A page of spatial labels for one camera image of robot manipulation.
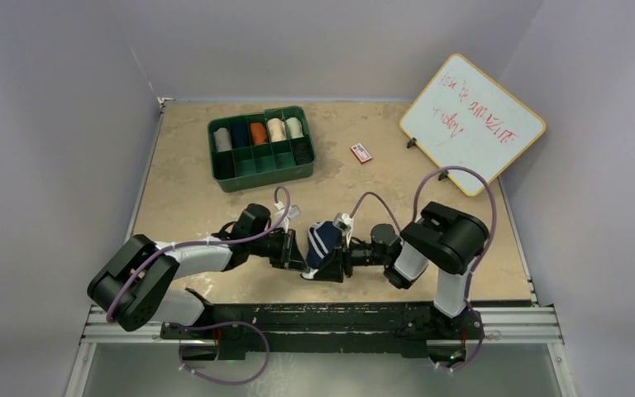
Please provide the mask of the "navy white underwear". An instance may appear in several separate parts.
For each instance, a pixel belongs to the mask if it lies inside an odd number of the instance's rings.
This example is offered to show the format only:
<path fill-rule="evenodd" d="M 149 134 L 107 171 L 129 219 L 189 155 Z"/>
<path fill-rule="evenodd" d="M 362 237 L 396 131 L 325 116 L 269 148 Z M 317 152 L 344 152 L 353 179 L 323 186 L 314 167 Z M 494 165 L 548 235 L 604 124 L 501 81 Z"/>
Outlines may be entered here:
<path fill-rule="evenodd" d="M 315 222 L 308 227 L 308 270 L 301 274 L 305 280 L 315 276 L 327 267 L 328 258 L 341 239 L 341 232 L 332 221 Z"/>

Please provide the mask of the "green divided storage tray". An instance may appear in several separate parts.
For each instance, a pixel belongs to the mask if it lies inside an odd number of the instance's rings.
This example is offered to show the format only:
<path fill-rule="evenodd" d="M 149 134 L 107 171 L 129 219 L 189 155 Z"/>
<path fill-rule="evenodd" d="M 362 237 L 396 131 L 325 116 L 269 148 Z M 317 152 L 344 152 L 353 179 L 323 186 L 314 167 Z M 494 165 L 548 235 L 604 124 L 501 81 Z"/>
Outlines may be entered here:
<path fill-rule="evenodd" d="M 269 142 L 258 146 L 253 145 L 251 141 L 248 147 L 239 149 L 232 147 L 231 151 L 216 152 L 213 133 L 218 128 L 226 127 L 231 134 L 233 123 L 244 122 L 250 132 L 251 122 L 261 122 L 267 128 L 267 121 L 274 117 L 284 122 L 290 117 L 299 118 L 303 124 L 304 136 L 297 139 L 288 137 L 285 141 Z M 212 177 L 226 193 L 304 179 L 313 174 L 317 154 L 306 113 L 300 106 L 270 108 L 261 112 L 217 118 L 208 123 L 207 136 Z M 291 147 L 295 141 L 307 141 L 312 144 L 314 154 L 312 164 L 296 166 Z"/>

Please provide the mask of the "black striped underwear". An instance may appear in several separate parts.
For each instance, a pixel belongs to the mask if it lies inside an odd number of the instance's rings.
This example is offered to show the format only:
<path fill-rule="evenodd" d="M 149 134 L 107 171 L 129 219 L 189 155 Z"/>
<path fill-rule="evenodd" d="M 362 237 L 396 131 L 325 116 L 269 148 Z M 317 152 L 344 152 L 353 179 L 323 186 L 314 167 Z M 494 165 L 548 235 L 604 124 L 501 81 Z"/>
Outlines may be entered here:
<path fill-rule="evenodd" d="M 314 162 L 313 146 L 307 141 L 295 141 L 291 144 L 296 166 L 309 165 Z"/>

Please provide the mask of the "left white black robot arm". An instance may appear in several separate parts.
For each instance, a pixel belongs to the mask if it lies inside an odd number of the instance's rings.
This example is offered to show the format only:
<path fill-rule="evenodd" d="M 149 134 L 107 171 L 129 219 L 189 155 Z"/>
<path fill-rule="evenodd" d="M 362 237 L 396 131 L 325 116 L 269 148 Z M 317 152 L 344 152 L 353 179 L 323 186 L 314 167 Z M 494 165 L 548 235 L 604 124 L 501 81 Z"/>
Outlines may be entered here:
<path fill-rule="evenodd" d="M 108 322 L 128 332 L 158 321 L 179 323 L 191 337 L 206 337 L 213 327 L 212 304 L 192 289 L 172 290 L 171 283 L 233 270 L 250 256 L 281 270 L 308 270 L 295 231 L 287 226 L 286 208 L 276 215 L 276 227 L 270 226 L 272 218 L 267 207 L 251 203 L 235 222 L 200 241 L 154 242 L 134 235 L 93 277 L 87 295 L 106 310 Z"/>

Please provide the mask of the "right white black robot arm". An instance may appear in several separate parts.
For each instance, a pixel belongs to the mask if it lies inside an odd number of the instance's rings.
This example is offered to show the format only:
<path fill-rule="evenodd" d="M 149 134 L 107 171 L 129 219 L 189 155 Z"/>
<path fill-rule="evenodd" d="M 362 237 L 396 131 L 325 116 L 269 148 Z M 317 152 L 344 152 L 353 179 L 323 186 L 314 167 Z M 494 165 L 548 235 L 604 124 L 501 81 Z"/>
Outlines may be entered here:
<path fill-rule="evenodd" d="M 409 289 L 435 265 L 432 328 L 443 337 L 462 328 L 467 282 L 490 236 L 478 218 L 430 202 L 402 231 L 387 223 L 373 226 L 369 242 L 352 236 L 353 223 L 353 217 L 338 213 L 333 221 L 308 229 L 308 271 L 301 274 L 305 280 L 341 283 L 358 266 L 380 265 L 391 285 Z"/>

